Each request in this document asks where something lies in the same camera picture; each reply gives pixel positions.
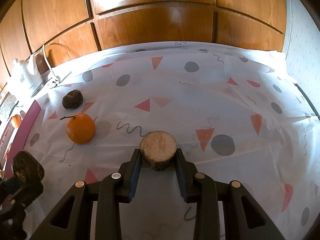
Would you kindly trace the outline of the dark brown round fruit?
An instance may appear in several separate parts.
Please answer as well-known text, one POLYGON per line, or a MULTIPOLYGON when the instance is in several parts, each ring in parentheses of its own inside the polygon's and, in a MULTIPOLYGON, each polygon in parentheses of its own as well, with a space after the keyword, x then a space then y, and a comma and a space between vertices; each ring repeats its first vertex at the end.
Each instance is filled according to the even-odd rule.
POLYGON ((11 166, 14 176, 23 185, 31 185, 44 178, 43 166, 28 151, 19 151, 14 156, 11 166))

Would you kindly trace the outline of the cut brown root half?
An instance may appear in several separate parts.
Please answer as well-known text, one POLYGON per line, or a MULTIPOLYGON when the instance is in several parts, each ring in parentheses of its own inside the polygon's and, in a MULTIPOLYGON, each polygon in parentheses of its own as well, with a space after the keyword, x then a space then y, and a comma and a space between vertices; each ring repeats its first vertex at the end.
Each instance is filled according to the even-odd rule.
POLYGON ((141 140, 139 149, 152 169, 164 171, 177 151, 177 142, 168 132, 153 131, 141 140))

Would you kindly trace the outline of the orange with stem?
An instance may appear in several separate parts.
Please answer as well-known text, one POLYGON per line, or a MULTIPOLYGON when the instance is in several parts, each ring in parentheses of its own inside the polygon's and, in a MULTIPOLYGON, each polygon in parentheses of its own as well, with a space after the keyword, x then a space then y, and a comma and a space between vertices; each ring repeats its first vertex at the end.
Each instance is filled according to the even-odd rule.
POLYGON ((67 120, 66 134, 75 144, 84 145, 95 135, 95 123, 93 119, 85 113, 63 116, 60 120, 67 120))

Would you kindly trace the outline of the small dark brown fruit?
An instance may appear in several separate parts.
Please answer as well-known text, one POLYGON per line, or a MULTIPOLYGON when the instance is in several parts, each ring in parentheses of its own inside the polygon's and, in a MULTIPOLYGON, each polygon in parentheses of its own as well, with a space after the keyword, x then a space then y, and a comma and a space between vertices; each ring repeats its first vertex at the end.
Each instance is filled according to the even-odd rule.
POLYGON ((65 109, 76 109, 82 104, 82 102, 83 102, 83 95, 77 89, 68 92, 62 98, 62 106, 65 109))

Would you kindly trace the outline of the large orange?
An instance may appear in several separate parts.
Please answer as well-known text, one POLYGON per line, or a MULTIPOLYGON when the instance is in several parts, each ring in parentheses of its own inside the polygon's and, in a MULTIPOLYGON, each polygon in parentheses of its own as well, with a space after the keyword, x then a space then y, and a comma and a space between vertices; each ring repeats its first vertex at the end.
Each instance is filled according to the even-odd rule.
POLYGON ((19 114, 15 114, 11 118, 11 125, 13 126, 13 128, 19 128, 21 123, 22 123, 22 117, 19 114))

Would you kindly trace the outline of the white patterned tablecloth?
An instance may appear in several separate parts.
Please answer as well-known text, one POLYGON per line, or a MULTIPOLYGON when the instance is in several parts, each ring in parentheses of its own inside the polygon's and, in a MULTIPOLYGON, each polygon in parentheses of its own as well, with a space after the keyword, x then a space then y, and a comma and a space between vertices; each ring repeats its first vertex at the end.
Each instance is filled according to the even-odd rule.
POLYGON ((108 49, 54 68, 25 149, 44 167, 44 192, 26 210, 31 235, 78 180, 100 181, 152 131, 170 133, 187 161, 216 181, 238 180, 285 239, 319 215, 319 118, 287 74, 284 55, 206 43, 108 49), (76 109, 62 98, 83 95, 76 109), (63 116, 89 115, 94 137, 66 134, 63 116))

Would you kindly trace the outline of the white electric kettle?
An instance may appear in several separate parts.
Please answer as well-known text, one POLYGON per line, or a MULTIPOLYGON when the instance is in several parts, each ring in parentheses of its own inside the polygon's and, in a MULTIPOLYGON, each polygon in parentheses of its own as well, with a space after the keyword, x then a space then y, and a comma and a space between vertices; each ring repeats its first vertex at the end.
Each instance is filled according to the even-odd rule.
POLYGON ((19 92, 33 96, 43 82, 38 70, 35 55, 31 54, 29 60, 13 59, 11 73, 11 84, 19 92))

